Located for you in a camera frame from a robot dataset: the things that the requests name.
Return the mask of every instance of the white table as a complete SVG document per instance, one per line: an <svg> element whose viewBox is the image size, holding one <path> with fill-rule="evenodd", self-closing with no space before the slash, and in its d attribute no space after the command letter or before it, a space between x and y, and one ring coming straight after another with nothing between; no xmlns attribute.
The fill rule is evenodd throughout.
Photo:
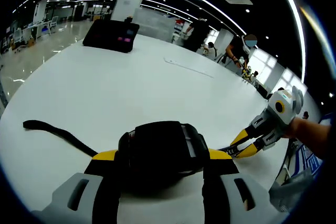
<svg viewBox="0 0 336 224"><path fill-rule="evenodd" d="M170 58L213 78L165 62ZM189 123L209 148L228 146L266 106L255 88L215 62L184 48L137 35L129 54L69 46L38 68L10 100L0 121L0 159L29 210L42 210L52 192L90 157L22 122L41 120L65 129L97 152L118 148L123 133L163 120ZM288 141L236 160L241 172L269 189Z"/></svg>
<svg viewBox="0 0 336 224"><path fill-rule="evenodd" d="M31 26L28 26L26 27L25 29L22 30L22 33L23 33L23 38L25 41L28 41L30 36L32 35L32 29L37 27L37 31L36 31L36 38L39 38L41 36L41 33L42 33L42 26L43 25L47 25L48 27L48 33L51 34L51 31L50 31L50 27L49 27L49 23L50 21L47 21L47 22L42 22L42 23L38 23L38 24L34 24L34 25L31 25Z"/></svg>

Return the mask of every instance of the black clothing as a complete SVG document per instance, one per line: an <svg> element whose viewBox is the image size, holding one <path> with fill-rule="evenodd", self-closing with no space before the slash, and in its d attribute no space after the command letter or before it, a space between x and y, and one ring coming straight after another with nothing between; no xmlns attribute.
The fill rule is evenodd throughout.
<svg viewBox="0 0 336 224"><path fill-rule="evenodd" d="M248 63L248 55L243 50L243 40L240 37L235 36L232 41L230 42L230 45L233 46L231 49L231 52L233 55L239 60L241 57L243 57L245 60L247 60Z"/></svg>
<svg viewBox="0 0 336 224"><path fill-rule="evenodd" d="M196 20L192 22L190 26L193 27L194 30L188 40L184 43L184 47L190 51L196 52L210 32L210 27L208 22L203 20Z"/></svg>

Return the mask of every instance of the ceiling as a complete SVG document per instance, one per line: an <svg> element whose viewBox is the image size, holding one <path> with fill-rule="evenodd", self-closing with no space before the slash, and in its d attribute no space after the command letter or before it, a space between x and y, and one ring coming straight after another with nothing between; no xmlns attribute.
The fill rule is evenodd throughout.
<svg viewBox="0 0 336 224"><path fill-rule="evenodd" d="M31 13L31 9L35 7L29 0L21 8L17 7L25 0L10 0L6 6L7 12L5 20L10 24L12 17L27 16ZM99 0L99 2L114 5L116 0ZM220 12L207 5L200 0L152 0L165 5L172 6L183 12L190 13L195 17L204 17L208 19L209 24L217 30L221 28L230 29L238 35L243 32L237 28L230 20L228 20ZM284 67L289 67L297 76L301 77L302 73L302 56L300 50L299 36L297 26L292 15L287 0L251 0L253 5L234 5L229 4L225 0L208 0L213 5L227 14L234 22L236 22L246 33L254 34L258 38L258 47L273 56L278 56L278 61ZM154 2L143 1L143 4L157 7L160 4ZM187 18L188 16L176 11L176 14ZM333 90L333 82L329 75L328 66L323 58L322 51L318 41L311 30L309 24L301 16L303 21L304 34L306 36L307 47L307 72L305 84L309 88L309 92L317 100L324 101L325 96ZM321 85L316 84L316 72L327 83L327 90L321 90Z"/></svg>

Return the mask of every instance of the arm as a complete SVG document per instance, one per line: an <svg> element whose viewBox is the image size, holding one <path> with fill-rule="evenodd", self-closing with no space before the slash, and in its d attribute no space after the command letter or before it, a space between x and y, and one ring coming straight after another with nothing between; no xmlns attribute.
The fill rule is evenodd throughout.
<svg viewBox="0 0 336 224"><path fill-rule="evenodd" d="M193 27L191 25L189 25L189 27L187 28L187 31L185 31L185 33L186 34L189 33L191 29L193 29Z"/></svg>
<svg viewBox="0 0 336 224"><path fill-rule="evenodd" d="M226 51L227 55L229 55L229 57L230 57L234 62L237 61L237 62L235 63L236 66L239 67L239 68L241 68L242 66L240 65L238 59L233 55L233 53L232 53L232 51L231 51L232 48L233 48L233 46L232 46L231 44L229 44L229 45L227 46L227 48L226 48L225 51Z"/></svg>
<svg viewBox="0 0 336 224"><path fill-rule="evenodd" d="M331 126L309 122L301 118L294 118L286 134L297 138L307 146L317 157L324 158L328 148L328 134Z"/></svg>

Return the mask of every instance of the glossy floor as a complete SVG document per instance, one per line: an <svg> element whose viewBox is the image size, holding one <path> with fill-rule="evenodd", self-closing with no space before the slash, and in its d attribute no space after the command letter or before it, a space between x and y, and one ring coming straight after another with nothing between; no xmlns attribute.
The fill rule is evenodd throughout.
<svg viewBox="0 0 336 224"><path fill-rule="evenodd" d="M36 44L23 48L20 52L7 52L0 59L0 81L6 99L9 101L16 90L38 67L55 56L64 48L83 39L92 22L66 22L57 25L51 35L45 34L37 39ZM0 103L0 115L4 111Z"/></svg>

